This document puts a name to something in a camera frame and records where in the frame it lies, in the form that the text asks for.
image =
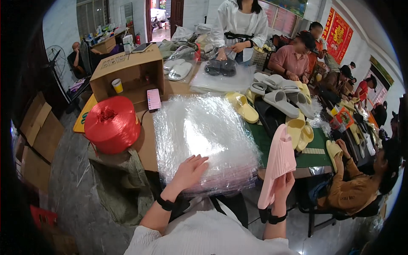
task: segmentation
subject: pink slipper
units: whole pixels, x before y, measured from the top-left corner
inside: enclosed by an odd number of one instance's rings
[[[265,180],[258,200],[259,209],[265,209],[275,201],[275,179],[296,170],[292,138],[287,133],[287,128],[285,124],[280,125],[273,136]]]

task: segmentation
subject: green tablecloth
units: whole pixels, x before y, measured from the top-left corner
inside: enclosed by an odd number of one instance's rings
[[[271,148],[272,139],[266,133],[262,125],[248,124],[250,131],[254,137],[255,143],[259,146],[262,152],[261,166],[266,167],[268,163],[269,150]],[[321,128],[314,128],[313,133],[315,138],[307,145],[307,148],[324,149],[325,154],[301,154],[296,158],[296,164],[300,167],[310,166],[331,166],[331,160],[327,154],[326,141],[327,138]]]

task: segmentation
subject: red twine spool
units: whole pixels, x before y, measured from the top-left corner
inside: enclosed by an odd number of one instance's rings
[[[104,154],[123,152],[136,142],[140,134],[131,100],[115,96],[97,103],[86,116],[86,138]]]

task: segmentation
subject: paper cup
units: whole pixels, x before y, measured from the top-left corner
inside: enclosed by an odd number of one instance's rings
[[[122,80],[121,79],[114,79],[112,82],[112,86],[115,89],[116,93],[123,92]]]

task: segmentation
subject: fire extinguisher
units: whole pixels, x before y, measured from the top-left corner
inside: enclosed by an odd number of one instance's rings
[[[140,43],[140,33],[136,34],[136,44],[141,44]]]

